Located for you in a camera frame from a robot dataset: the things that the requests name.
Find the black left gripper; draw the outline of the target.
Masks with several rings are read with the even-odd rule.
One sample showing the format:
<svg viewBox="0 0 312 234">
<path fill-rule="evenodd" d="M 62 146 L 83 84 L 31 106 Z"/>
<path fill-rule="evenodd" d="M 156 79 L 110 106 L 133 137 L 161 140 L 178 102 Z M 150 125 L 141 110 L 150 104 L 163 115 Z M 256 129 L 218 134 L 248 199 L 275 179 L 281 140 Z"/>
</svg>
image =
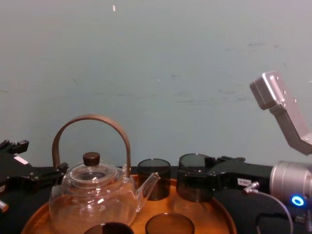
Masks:
<svg viewBox="0 0 312 234">
<path fill-rule="evenodd" d="M 17 143 L 4 140 L 0 143 L 0 195 L 15 190 L 28 192 L 60 185 L 67 169 L 67 163 L 55 167 L 33 167 L 25 159 L 14 154 L 27 151 L 29 141 Z"/>
</svg>

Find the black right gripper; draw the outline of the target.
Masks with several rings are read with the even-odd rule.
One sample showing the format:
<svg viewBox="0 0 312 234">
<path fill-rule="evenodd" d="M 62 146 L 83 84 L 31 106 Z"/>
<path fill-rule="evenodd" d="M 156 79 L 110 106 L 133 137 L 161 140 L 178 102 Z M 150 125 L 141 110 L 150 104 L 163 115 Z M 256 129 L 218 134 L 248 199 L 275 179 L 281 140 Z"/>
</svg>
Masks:
<svg viewBox="0 0 312 234">
<path fill-rule="evenodd" d="M 212 193 L 225 189 L 242 190 L 253 182 L 259 183 L 260 192 L 270 193 L 273 166 L 250 164 L 244 157 L 206 156 L 207 174 L 186 173 L 182 182 L 190 193 Z"/>
</svg>

